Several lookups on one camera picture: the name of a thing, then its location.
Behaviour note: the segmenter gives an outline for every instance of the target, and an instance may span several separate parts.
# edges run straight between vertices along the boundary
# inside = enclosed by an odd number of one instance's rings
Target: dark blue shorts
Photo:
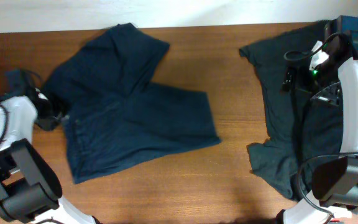
[[[206,93],[150,83],[169,44],[118,25],[55,69],[42,92],[68,108],[75,183],[220,143]]]

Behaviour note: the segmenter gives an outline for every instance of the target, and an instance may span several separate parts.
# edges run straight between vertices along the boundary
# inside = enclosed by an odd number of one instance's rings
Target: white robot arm
[[[336,32],[343,32],[349,24],[358,25],[358,18],[341,16],[335,22],[335,25],[342,29]],[[358,32],[349,31],[347,36],[342,42],[343,46],[350,46],[353,42],[358,45]],[[337,49],[341,48],[339,43],[338,39]],[[318,68],[321,67],[318,65],[329,63],[330,56],[319,50],[322,48],[323,43],[318,42],[312,50],[316,54],[311,59],[311,73],[320,73]],[[312,97],[312,100],[335,104],[335,98],[330,96],[342,95],[344,130],[340,154],[343,156],[336,156],[335,161],[323,164],[315,170],[313,190],[293,208],[280,213],[277,217],[279,223],[323,224],[329,223],[333,217],[351,218],[353,213],[358,213],[358,157],[351,155],[358,152],[358,54],[354,55],[355,51],[358,51],[355,47],[348,48],[351,53],[348,57],[341,52],[344,57],[336,68],[340,83],[333,83]],[[312,207],[307,199],[320,209]]]
[[[34,123],[44,128],[45,121],[53,120],[44,111],[39,116],[39,110],[50,104],[26,75],[25,70],[8,73],[9,81],[16,84],[11,88],[16,87],[0,101],[0,217],[7,222],[99,224],[62,195],[57,176],[31,145]],[[23,179],[3,183],[19,171]]]

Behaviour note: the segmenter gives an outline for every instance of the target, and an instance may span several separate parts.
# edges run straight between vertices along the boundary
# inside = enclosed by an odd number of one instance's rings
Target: dark fabric
[[[52,73],[42,92],[63,120],[75,183],[220,143],[206,93],[150,83],[169,44],[118,25]]]
[[[284,53],[310,51],[317,40],[324,39],[326,23],[317,22],[240,49],[240,55],[254,65],[262,85],[270,136],[264,144],[248,147],[253,173],[291,200],[301,199],[296,189],[296,173],[301,162],[313,156],[339,152],[342,143],[341,107],[309,104],[310,95],[302,91],[295,91],[293,96],[280,93],[286,70]],[[318,164],[310,164],[305,169],[305,193],[311,190],[311,171]]]

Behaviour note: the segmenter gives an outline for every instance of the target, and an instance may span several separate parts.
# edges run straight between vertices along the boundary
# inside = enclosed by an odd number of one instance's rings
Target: garment
[[[42,88],[62,101],[75,183],[220,143],[206,93],[150,83],[169,44],[118,25],[57,67]]]
[[[253,173],[291,200],[301,199],[296,189],[296,173],[301,162],[317,155],[337,153],[342,143],[341,106],[309,104],[309,94],[295,91],[294,110],[291,94],[280,93],[287,67],[284,53],[289,50],[310,51],[317,40],[324,39],[326,23],[317,22],[240,49],[240,55],[247,57],[256,68],[262,85],[266,127],[270,136],[264,144],[248,147]],[[312,170],[326,161],[306,166],[302,186],[305,193],[311,190]]]

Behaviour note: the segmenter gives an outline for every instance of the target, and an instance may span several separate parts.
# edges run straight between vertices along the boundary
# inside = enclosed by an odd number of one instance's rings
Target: wood grain
[[[294,203],[250,173],[247,145],[268,136],[259,81],[238,48],[305,25],[143,29],[171,43],[154,82],[208,93],[223,140],[218,146],[165,156],[74,185],[61,127],[53,132],[34,128],[33,145],[57,173],[66,198],[103,223],[228,223],[275,217]],[[7,87],[5,71],[28,68],[46,79],[101,32],[0,34],[0,95]],[[358,216],[346,223],[358,223]]]

